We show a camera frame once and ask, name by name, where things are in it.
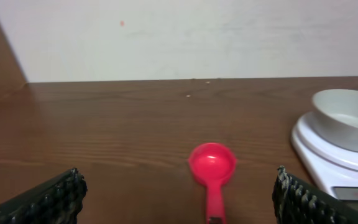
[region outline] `wooden table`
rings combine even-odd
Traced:
[[[327,88],[358,90],[358,78],[26,85],[0,101],[0,203],[77,167],[89,188],[79,223],[203,223],[186,159],[221,142],[238,158],[228,223],[275,223],[276,168],[310,181],[291,128]]]

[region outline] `red handle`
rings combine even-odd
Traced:
[[[220,184],[209,184],[206,198],[206,223],[211,222],[211,218],[221,218],[222,224],[226,224],[224,215],[223,198]]]

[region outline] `spoon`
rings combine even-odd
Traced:
[[[188,162],[195,179],[207,188],[206,223],[226,224],[221,186],[236,168],[234,154],[222,144],[205,143],[193,150]]]

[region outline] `kitchen scale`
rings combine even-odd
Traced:
[[[320,190],[358,210],[358,152],[327,142],[311,127],[313,112],[303,115],[291,141]]]

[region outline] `bowl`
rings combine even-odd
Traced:
[[[358,152],[358,91],[320,91],[313,105],[313,129],[325,140]]]

